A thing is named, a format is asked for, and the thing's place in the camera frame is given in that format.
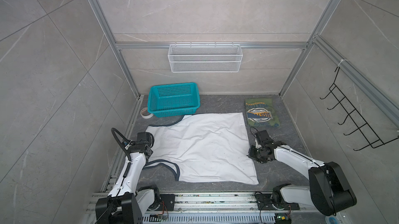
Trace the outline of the green tank top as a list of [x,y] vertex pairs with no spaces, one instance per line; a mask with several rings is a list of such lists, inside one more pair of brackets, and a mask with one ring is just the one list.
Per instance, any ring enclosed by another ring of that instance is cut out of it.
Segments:
[[280,120],[273,107],[273,100],[271,98],[245,99],[245,112],[249,126],[280,126]]

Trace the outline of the white tank top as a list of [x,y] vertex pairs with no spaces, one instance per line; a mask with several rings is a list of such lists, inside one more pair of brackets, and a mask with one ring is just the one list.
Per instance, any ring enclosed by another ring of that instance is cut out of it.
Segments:
[[146,131],[155,138],[147,168],[164,165],[183,182],[259,183],[241,113],[186,115]]

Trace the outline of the teal plastic basket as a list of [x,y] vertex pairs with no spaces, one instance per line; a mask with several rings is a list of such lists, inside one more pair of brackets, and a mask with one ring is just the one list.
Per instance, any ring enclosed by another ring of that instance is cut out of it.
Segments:
[[196,83],[153,86],[148,97],[148,112],[158,118],[193,115],[201,105]]

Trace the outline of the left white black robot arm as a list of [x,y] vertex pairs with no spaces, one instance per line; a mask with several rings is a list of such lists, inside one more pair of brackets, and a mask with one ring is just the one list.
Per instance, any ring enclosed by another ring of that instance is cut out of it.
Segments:
[[97,224],[142,224],[147,211],[156,222],[167,221],[174,209],[175,195],[161,195],[156,185],[137,189],[142,170],[162,165],[171,170],[175,179],[180,177],[177,164],[166,160],[149,161],[155,138],[149,132],[140,132],[135,141],[128,140],[116,128],[111,133],[126,156],[125,163],[108,196],[97,201],[95,206]]

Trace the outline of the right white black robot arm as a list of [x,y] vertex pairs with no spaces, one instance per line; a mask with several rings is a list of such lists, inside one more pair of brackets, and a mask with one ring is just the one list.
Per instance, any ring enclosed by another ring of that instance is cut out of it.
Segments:
[[277,210],[284,210],[295,203],[315,207],[321,214],[331,216],[357,204],[355,193],[339,164],[313,159],[284,142],[274,141],[267,131],[257,131],[253,136],[256,143],[249,149],[249,158],[261,164],[281,162],[309,181],[308,186],[276,186],[270,199],[260,192],[255,193],[259,208],[270,204]]

